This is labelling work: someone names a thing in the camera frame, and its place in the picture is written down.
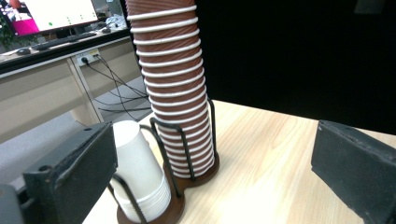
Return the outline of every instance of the white paper cup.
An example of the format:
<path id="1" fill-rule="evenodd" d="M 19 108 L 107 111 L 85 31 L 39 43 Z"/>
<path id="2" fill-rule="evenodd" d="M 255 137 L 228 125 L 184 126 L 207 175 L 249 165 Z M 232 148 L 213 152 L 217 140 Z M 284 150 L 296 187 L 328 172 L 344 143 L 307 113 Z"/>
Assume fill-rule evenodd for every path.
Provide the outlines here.
<path id="1" fill-rule="evenodd" d="M 119 165 L 116 174 L 125 180 L 136 199 L 142 199 L 160 186 L 163 170 L 137 122 L 132 120 L 116 122 L 113 124 L 113 131 Z M 123 189 L 118 186 L 115 186 L 114 190 L 121 197 L 127 197 Z"/>
<path id="2" fill-rule="evenodd" d="M 140 222 L 139 216 L 128 198 L 121 197 L 117 192 L 114 194 L 120 208 L 130 220 Z M 166 178 L 160 187 L 144 200 L 137 200 L 140 210 L 147 221 L 159 217 L 168 207 L 171 200 L 171 192 Z"/>

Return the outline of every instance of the cup rim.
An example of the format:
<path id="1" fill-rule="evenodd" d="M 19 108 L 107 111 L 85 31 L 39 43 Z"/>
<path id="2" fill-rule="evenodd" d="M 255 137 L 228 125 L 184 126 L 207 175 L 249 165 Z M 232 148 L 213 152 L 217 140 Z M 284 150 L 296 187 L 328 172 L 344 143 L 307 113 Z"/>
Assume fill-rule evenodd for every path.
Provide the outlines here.
<path id="1" fill-rule="evenodd" d="M 199 166 L 199 167 L 205 166 L 206 163 L 204 165 L 202 165 L 202 163 L 204 163 L 206 160 L 210 159 L 210 157 L 213 157 L 213 151 L 209 150 L 209 153 L 206 156 L 204 156 L 202 159 L 192 162 L 192 166 Z M 187 169 L 189 169 L 189 164 L 186 162 L 180 163 L 180 162 L 172 161 L 172 160 L 169 160 L 169 162 L 171 163 L 171 165 L 182 166 L 182 167 L 186 167 Z"/>
<path id="2" fill-rule="evenodd" d="M 173 9 L 156 11 L 156 12 L 148 12 L 148 13 L 142 13 L 142 14 L 137 14 L 137 15 L 130 15 L 130 16 L 127 16 L 126 20 L 127 21 L 138 21 L 138 20 L 151 19 L 151 18 L 162 17 L 162 16 L 175 15 L 175 14 L 179 14 L 179 13 L 183 13 L 183 12 L 193 11 L 196 8 L 197 8 L 197 6 L 194 5 L 191 7 L 180 7 L 180 8 L 173 8 Z"/>
<path id="3" fill-rule="evenodd" d="M 194 148 L 189 148 L 189 152 L 196 152 L 201 150 L 204 146 L 206 146 L 207 144 L 209 144 L 212 141 L 212 138 L 207 138 L 206 141 L 204 143 L 202 143 L 200 146 L 198 147 L 194 147 Z M 179 153 L 179 154 L 186 154 L 184 149 L 173 149 L 170 147 L 165 146 L 165 150 L 167 151 L 171 151 L 173 153 Z"/>
<path id="4" fill-rule="evenodd" d="M 205 100 L 202 101 L 200 104 L 198 104 L 198 105 L 196 105 L 196 106 L 194 106 L 194 107 L 191 107 L 191 108 L 189 108 L 189 109 L 186 109 L 186 110 L 165 112 L 165 111 L 161 111 L 161 110 L 158 110 L 158 109 L 156 109 L 156 108 L 153 108 L 153 107 L 151 107 L 151 110 L 152 110 L 154 113 L 159 114 L 159 115 L 164 115 L 164 116 L 178 116 L 178 115 L 185 115 L 185 114 L 188 114 L 188 113 L 190 113 L 190 112 L 192 112 L 192 111 L 195 111 L 195 110 L 199 109 L 200 107 L 202 107 L 204 104 L 207 104 L 207 96 L 206 96 Z"/>
<path id="5" fill-rule="evenodd" d="M 161 180 L 161 184 L 158 186 L 158 188 L 156 188 L 156 189 L 155 189 L 154 191 L 152 191 L 150 194 L 148 194 L 148 195 L 146 195 L 146 196 L 144 196 L 144 197 L 142 197 L 142 198 L 136 199 L 136 202 L 137 202 L 137 203 L 142 203 L 142 202 L 144 202 L 144 201 L 150 199 L 153 195 L 157 194 L 158 191 L 160 191 L 160 190 L 163 188 L 163 185 L 165 184 L 165 182 L 167 183 L 166 178 L 165 178 L 165 174 L 164 174 L 164 172 L 163 172 L 163 179 Z M 123 201 L 125 201 L 125 202 L 128 201 L 128 202 L 129 202 L 129 199 L 126 199 L 126 198 L 121 197 L 116 191 L 114 191 L 114 193 L 117 194 L 117 196 L 118 196 L 120 199 L 122 199 Z"/>
<path id="6" fill-rule="evenodd" d="M 168 72 L 168 73 L 150 73 L 150 72 L 146 72 L 145 69 L 142 68 L 142 74 L 145 77 L 151 77 L 151 78 L 176 77 L 176 76 L 180 76 L 180 75 L 184 75 L 186 73 L 192 72 L 192 71 L 198 69 L 199 67 L 201 67 L 203 64 L 204 64 L 204 60 L 201 59 L 201 61 L 198 64 L 196 64 L 194 67 L 178 70 L 176 72 Z"/>
<path id="7" fill-rule="evenodd" d="M 198 53 L 195 53 L 192 56 L 187 57 L 187 58 L 173 60 L 173 61 L 169 61 L 169 62 L 165 62 L 165 63 L 145 63 L 145 62 L 142 62 L 142 60 L 139 60 L 139 64 L 142 65 L 143 67 L 149 67 L 149 68 L 168 67 L 168 66 L 192 61 L 192 60 L 200 57 L 201 55 L 202 55 L 202 49 L 199 49 Z"/>
<path id="8" fill-rule="evenodd" d="M 195 137 L 196 135 L 198 135 L 200 133 L 203 133 L 204 130 L 206 130 L 209 127 L 210 127 L 210 123 L 208 122 L 203 129 L 201 129 L 201 130 L 199 130 L 199 131 L 197 131 L 195 133 L 186 134 L 186 138 L 189 139 L 189 138 Z M 167 138 L 170 138 L 172 140 L 180 140 L 181 139 L 180 135 L 169 135 L 167 133 L 160 133 L 160 135 L 163 135 L 163 136 L 165 136 Z"/>
<path id="9" fill-rule="evenodd" d="M 172 103 L 161 103 L 161 102 L 156 102 L 155 100 L 152 100 L 150 96 L 148 96 L 148 99 L 153 105 L 163 106 L 163 107 L 174 107 L 174 106 L 181 106 L 181 105 L 186 105 L 186 104 L 192 103 L 192 102 L 198 100 L 199 98 L 203 97 L 205 94 L 206 94 L 206 87 L 204 88 L 204 90 L 201 93 L 199 93 L 199 95 L 194 96 L 186 101 L 178 101 L 178 102 L 172 102 Z"/>
<path id="10" fill-rule="evenodd" d="M 166 38 L 151 39 L 151 40 L 136 40 L 136 39 L 134 39 L 134 44 L 136 44 L 137 46 L 164 44 L 164 43 L 174 42 L 174 41 L 193 37 L 195 35 L 198 35 L 199 32 L 200 32 L 200 29 L 198 28 L 194 32 L 184 34 L 184 35 L 174 35 L 174 36 L 170 36 L 170 37 L 166 37 Z"/>
<path id="11" fill-rule="evenodd" d="M 180 53 L 183 51 L 187 51 L 189 49 L 195 49 L 201 45 L 201 39 L 198 38 L 198 41 L 188 45 L 186 47 L 178 48 L 178 49 L 167 49 L 167 50 L 161 50 L 161 51 L 155 51 L 155 52 L 146 52 L 146 51 L 140 51 L 136 50 L 136 54 L 139 56 L 143 57 L 159 57 L 159 56 L 164 56 L 164 55 L 169 55 L 169 54 L 174 54 L 174 53 Z"/>
<path id="12" fill-rule="evenodd" d="M 213 148 L 212 144 L 209 144 L 204 150 L 202 150 L 200 153 L 196 154 L 196 155 L 192 155 L 191 159 L 196 159 L 197 157 L 200 157 L 204 154 L 206 154 L 210 148 Z M 180 157 L 180 156 L 175 156 L 175 155 L 167 155 L 169 158 L 173 159 L 173 160 L 177 160 L 177 161 L 181 161 L 181 160 L 186 160 L 186 156 Z"/>
<path id="13" fill-rule="evenodd" d="M 171 23 L 162 24 L 162 25 L 154 25 L 154 26 L 147 26 L 147 27 L 133 27 L 130 29 L 130 32 L 133 34 L 140 34 L 140 33 L 154 32 L 154 31 L 168 30 L 168 29 L 172 29 L 172 28 L 178 28 L 178 27 L 191 25 L 196 22 L 198 22 L 198 17 L 195 17 L 193 19 L 184 20 L 184 21 L 171 22 Z"/>
<path id="14" fill-rule="evenodd" d="M 172 98 L 172 97 L 178 97 L 178 96 L 183 96 L 183 95 L 187 95 L 189 93 L 192 93 L 194 91 L 199 90 L 201 87 L 203 87 L 205 85 L 205 81 L 206 78 L 204 77 L 204 80 L 202 80 L 202 82 L 196 86 L 194 86 L 191 89 L 188 89 L 186 91 L 177 91 L 177 92 L 169 92 L 169 93 L 158 93 L 155 91 L 151 91 L 148 88 L 146 88 L 146 91 L 149 95 L 153 95 L 156 97 L 160 97 L 160 98 Z"/>
<path id="15" fill-rule="evenodd" d="M 199 170 L 201 170 L 201 169 L 204 169 L 204 170 L 201 171 L 200 173 L 195 173 L 195 176 L 203 175 L 210 167 L 212 167 L 212 165 L 213 165 L 214 163 L 215 163 L 215 160 L 212 159 L 212 160 L 210 160 L 209 162 L 207 162 L 205 165 L 199 166 L 198 168 L 194 169 L 195 171 L 199 171 Z M 172 165 L 171 165 L 171 167 L 172 167 L 172 171 L 174 171 L 174 175 L 176 175 L 176 176 L 178 176 L 178 177 L 182 177 L 182 178 L 189 178 L 189 177 L 190 177 L 190 170 L 189 170 L 189 169 L 181 170 L 181 169 L 176 168 L 176 167 L 174 167 L 174 166 L 172 166 Z M 188 174 L 187 174 L 187 175 L 183 175 L 183 174 L 180 174 L 180 173 L 176 173 L 176 174 L 175 174 L 175 171 L 181 172 L 181 173 L 188 173 Z"/>
<path id="16" fill-rule="evenodd" d="M 200 138 L 198 138 L 198 139 L 196 139 L 196 140 L 193 140 L 193 141 L 189 142 L 189 143 L 188 143 L 189 146 L 194 145 L 194 144 L 197 144 L 197 143 L 199 143 L 199 142 L 205 140 L 208 136 L 210 136 L 210 134 L 211 134 L 211 130 L 210 130 L 210 129 L 207 129 L 207 131 L 204 133 L 204 135 L 202 135 Z M 163 142 L 164 142 L 166 145 L 168 145 L 168 146 L 172 146 L 172 147 L 183 147 L 183 143 L 182 143 L 182 142 L 180 142 L 180 143 L 173 143 L 173 142 L 169 142 L 169 141 L 167 141 L 167 140 L 165 140 L 165 139 L 163 139 Z"/>
<path id="17" fill-rule="evenodd" d="M 153 88 L 172 88 L 172 87 L 178 87 L 178 86 L 182 86 L 182 85 L 186 85 L 189 83 L 192 83 L 193 81 L 198 80 L 199 78 L 201 78 L 204 75 L 205 69 L 202 69 L 202 72 L 200 74 L 198 74 L 195 77 L 186 79 L 186 80 L 182 80 L 179 82 L 170 82 L 170 83 L 154 83 L 154 82 L 150 82 L 147 81 L 146 79 L 144 79 L 144 82 L 146 85 L 153 87 Z"/>
<path id="18" fill-rule="evenodd" d="M 207 105 L 206 105 L 205 109 L 203 111 L 201 111 L 201 113 L 199 113 L 199 114 L 197 114 L 195 116 L 192 116 L 190 118 L 187 118 L 187 119 L 171 119 L 171 120 L 169 120 L 169 119 L 160 119 L 157 116 L 155 116 L 155 114 L 154 114 L 154 117 L 157 120 L 159 120 L 159 121 L 161 121 L 163 123 L 171 123 L 171 124 L 188 123 L 188 122 L 191 122 L 191 121 L 193 121 L 195 119 L 200 118 L 203 114 L 205 114 L 207 112 L 207 110 L 208 109 L 207 109 Z"/>
<path id="19" fill-rule="evenodd" d="M 199 123 L 196 123 L 196 124 L 191 125 L 191 126 L 186 127 L 186 128 L 182 128 L 181 130 L 183 130 L 183 132 L 186 132 L 186 131 L 189 131 L 189 130 L 192 130 L 192 129 L 194 129 L 194 128 L 197 128 L 197 127 L 201 126 L 201 125 L 202 125 L 203 123 L 205 123 L 205 122 L 210 122 L 210 120 L 209 120 L 209 114 L 206 114 L 206 118 L 204 118 L 204 119 L 203 119 L 202 121 L 200 121 Z M 168 129 L 168 128 L 165 128 L 165 127 L 159 127 L 159 129 L 161 129 L 162 131 L 168 131 L 168 132 L 174 131 L 174 129 Z"/>

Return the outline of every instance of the black background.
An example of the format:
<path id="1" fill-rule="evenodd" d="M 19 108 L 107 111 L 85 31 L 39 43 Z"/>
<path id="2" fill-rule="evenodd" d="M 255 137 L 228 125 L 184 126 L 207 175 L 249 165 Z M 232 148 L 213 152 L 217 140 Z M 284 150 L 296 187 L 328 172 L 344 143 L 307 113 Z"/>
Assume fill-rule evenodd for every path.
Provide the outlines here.
<path id="1" fill-rule="evenodd" d="M 395 0 L 195 3 L 210 98 L 396 134 Z"/>

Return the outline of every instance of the wooden base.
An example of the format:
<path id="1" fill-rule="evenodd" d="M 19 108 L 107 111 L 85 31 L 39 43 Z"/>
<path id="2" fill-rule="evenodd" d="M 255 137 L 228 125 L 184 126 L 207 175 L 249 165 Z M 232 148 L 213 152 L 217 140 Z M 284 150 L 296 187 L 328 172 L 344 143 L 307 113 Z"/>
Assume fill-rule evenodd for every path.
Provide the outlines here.
<path id="1" fill-rule="evenodd" d="M 166 210 L 162 215 L 157 217 L 156 219 L 150 221 L 150 224 L 174 224 L 177 223 L 184 212 L 184 206 L 186 204 L 186 197 L 184 194 L 181 197 L 177 197 L 175 186 L 172 184 L 171 176 L 169 175 L 168 169 L 166 169 L 165 165 L 163 166 L 165 176 L 168 180 L 169 187 L 171 190 L 171 202 L 169 203 Z M 176 177 L 177 185 L 181 191 L 184 192 L 187 188 L 198 187 L 207 183 L 219 170 L 219 154 L 216 153 L 215 163 L 213 166 L 205 172 L 204 175 L 197 176 L 194 181 L 187 178 L 179 178 Z M 135 224 L 127 216 L 125 216 L 122 209 L 119 207 L 117 209 L 117 220 L 120 224 Z"/>

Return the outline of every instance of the desk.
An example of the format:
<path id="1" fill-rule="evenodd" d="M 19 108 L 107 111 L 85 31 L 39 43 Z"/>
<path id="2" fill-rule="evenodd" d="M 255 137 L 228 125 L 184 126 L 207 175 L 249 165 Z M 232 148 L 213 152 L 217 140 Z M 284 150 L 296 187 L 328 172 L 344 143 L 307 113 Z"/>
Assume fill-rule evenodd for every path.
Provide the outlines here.
<path id="1" fill-rule="evenodd" d="M 311 171 L 317 120 L 214 104 L 219 171 L 208 183 L 185 190 L 179 223 L 363 223 Z M 149 124 L 149 117 L 141 123 Z M 396 147 L 394 135 L 362 131 Z M 153 138 L 142 132 L 162 164 Z M 117 223 L 116 207 L 105 191 L 85 223 Z"/>
<path id="2" fill-rule="evenodd" d="M 37 53 L 42 57 L 37 56 L 29 65 L 21 64 L 21 68 L 10 71 L 18 63 L 11 63 L 14 64 L 11 67 L 6 66 L 8 63 L 1 63 L 0 71 L 7 72 L 0 74 L 0 143 L 68 111 L 72 111 L 75 119 L 85 125 L 103 121 L 92 98 L 113 90 L 114 81 L 85 65 L 79 67 L 75 57 L 92 49 L 99 49 L 109 67 L 123 81 L 141 76 L 128 35 L 102 44 L 84 40 L 70 48 L 46 50 Z M 102 63 L 94 62 L 91 66 L 109 75 Z"/>

